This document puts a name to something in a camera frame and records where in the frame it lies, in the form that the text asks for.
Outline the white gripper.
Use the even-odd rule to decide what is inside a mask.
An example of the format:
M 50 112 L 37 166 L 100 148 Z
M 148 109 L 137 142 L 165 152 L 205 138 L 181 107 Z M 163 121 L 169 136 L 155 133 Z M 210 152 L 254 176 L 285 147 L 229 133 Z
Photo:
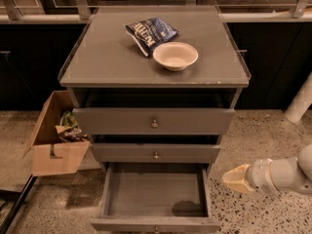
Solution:
M 243 164 L 222 176 L 222 182 L 228 188 L 250 194 L 259 192 L 262 194 L 277 193 L 278 189 L 274 185 L 271 177 L 271 159 L 256 160 L 252 164 Z

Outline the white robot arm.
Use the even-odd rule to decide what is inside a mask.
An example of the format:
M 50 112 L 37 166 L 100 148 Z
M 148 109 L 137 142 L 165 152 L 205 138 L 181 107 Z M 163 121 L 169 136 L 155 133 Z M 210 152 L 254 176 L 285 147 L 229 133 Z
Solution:
M 292 191 L 312 195 L 312 145 L 305 146 L 297 157 L 279 160 L 259 159 L 243 164 L 222 176 L 228 188 L 245 194 L 275 194 Z

